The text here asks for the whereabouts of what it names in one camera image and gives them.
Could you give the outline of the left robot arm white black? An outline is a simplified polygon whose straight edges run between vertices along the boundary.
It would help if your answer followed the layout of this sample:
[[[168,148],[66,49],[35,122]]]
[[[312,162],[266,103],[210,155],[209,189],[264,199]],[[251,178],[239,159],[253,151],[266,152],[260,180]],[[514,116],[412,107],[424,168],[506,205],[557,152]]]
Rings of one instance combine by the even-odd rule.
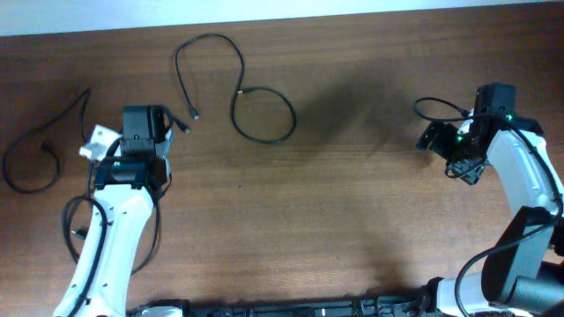
[[[170,179],[174,118],[164,106],[127,106],[122,132],[96,126],[79,153],[97,163],[92,206],[78,265],[56,316],[124,316],[137,246]]]

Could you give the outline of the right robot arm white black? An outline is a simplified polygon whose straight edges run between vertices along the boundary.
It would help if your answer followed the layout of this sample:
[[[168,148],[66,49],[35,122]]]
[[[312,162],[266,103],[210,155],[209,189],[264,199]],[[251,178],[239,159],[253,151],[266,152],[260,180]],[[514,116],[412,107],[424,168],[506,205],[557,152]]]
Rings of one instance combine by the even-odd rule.
[[[512,219],[493,247],[474,255],[456,277],[440,279],[431,297],[435,315],[561,316],[563,184],[546,151],[539,123],[516,114],[516,88],[492,83],[476,92],[471,111],[428,117],[417,142],[442,157],[445,174],[469,185],[487,166],[498,174]]]

